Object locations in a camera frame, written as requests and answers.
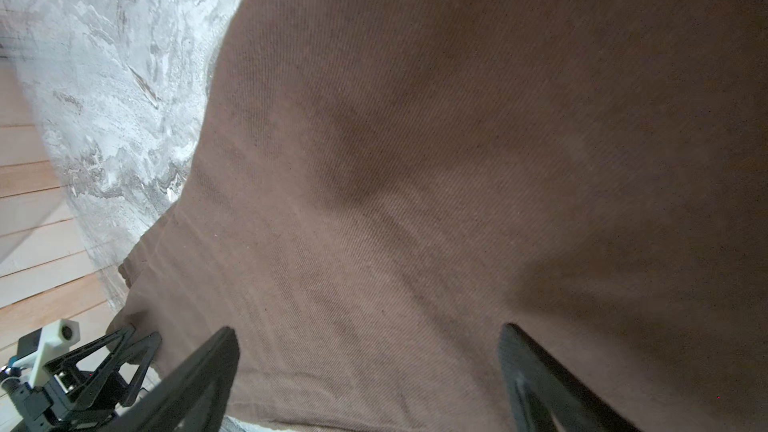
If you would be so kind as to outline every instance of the robotic claw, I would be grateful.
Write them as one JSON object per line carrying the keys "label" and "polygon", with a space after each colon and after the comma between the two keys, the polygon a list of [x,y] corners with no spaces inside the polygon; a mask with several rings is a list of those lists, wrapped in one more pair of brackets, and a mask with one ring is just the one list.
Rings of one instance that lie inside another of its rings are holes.
{"label": "robotic claw", "polygon": [[[147,397],[136,402],[160,335],[133,341],[130,326],[68,351],[80,339],[76,322],[56,321],[18,342],[17,358],[0,382],[23,421],[13,432],[217,432],[240,358],[231,328],[200,346]],[[108,345],[94,371],[78,362]],[[498,358],[518,432],[639,432],[566,370],[520,327],[502,328]],[[120,366],[140,360],[130,383]],[[22,373],[31,369],[22,379]]]}

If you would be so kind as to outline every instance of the wooden wall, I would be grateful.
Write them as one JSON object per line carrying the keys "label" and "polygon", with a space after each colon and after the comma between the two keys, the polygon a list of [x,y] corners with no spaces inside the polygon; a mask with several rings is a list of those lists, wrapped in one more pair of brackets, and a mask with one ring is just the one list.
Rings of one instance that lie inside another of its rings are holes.
{"label": "wooden wall", "polygon": [[[56,319],[80,322],[86,344],[113,316],[13,68],[0,60],[0,364],[19,337]],[[19,420],[0,389],[0,432]]]}

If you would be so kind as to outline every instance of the garment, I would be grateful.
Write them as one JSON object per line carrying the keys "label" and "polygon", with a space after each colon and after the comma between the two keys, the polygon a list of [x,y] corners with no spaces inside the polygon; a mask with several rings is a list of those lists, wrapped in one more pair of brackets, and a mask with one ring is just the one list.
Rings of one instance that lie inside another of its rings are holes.
{"label": "garment", "polygon": [[243,0],[112,327],[228,413],[513,430],[506,322],[639,428],[764,430],[765,0]]}

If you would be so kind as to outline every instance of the gray marbled surface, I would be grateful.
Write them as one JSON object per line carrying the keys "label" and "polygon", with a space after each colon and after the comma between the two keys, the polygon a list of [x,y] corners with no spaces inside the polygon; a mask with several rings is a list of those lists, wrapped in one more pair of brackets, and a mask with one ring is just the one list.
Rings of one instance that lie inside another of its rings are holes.
{"label": "gray marbled surface", "polygon": [[180,194],[239,1],[0,2],[0,43],[99,268]]}

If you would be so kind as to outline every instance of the brown cloth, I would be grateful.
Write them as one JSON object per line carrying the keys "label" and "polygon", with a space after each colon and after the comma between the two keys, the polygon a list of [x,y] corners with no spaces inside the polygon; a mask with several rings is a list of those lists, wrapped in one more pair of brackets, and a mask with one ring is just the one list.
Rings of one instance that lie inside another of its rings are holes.
{"label": "brown cloth", "polygon": [[113,326],[229,413],[513,430],[517,322],[636,425],[768,430],[768,1],[243,0]]}

